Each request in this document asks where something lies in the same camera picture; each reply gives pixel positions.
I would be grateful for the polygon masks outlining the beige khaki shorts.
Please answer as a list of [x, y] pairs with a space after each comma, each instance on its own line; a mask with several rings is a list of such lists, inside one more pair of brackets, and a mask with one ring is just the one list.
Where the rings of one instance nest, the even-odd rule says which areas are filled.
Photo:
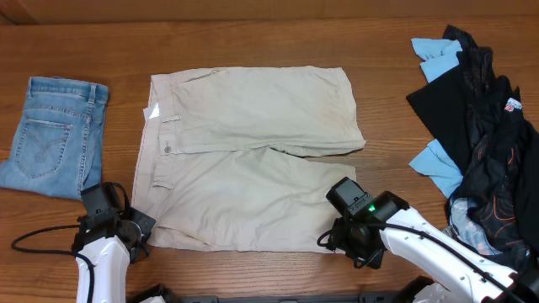
[[326, 193], [365, 146], [343, 69], [213, 67], [158, 74], [132, 193], [155, 247], [318, 251], [337, 216]]

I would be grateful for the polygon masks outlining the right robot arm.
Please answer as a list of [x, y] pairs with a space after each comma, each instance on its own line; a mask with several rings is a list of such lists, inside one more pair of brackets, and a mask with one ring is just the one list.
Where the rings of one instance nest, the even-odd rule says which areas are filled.
[[326, 198], [340, 216], [318, 238], [318, 246], [343, 251], [355, 268], [378, 269], [390, 252], [425, 271], [394, 297], [396, 302], [538, 300], [537, 269], [519, 274], [481, 257], [389, 191], [373, 197], [356, 181], [343, 178]]

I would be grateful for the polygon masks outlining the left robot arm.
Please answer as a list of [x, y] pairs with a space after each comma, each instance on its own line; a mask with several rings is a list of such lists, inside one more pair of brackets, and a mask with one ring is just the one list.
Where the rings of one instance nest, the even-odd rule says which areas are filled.
[[86, 215], [77, 219], [72, 252], [78, 266], [77, 303], [126, 301], [126, 274], [156, 221], [131, 206], [119, 183], [100, 183], [81, 192]]

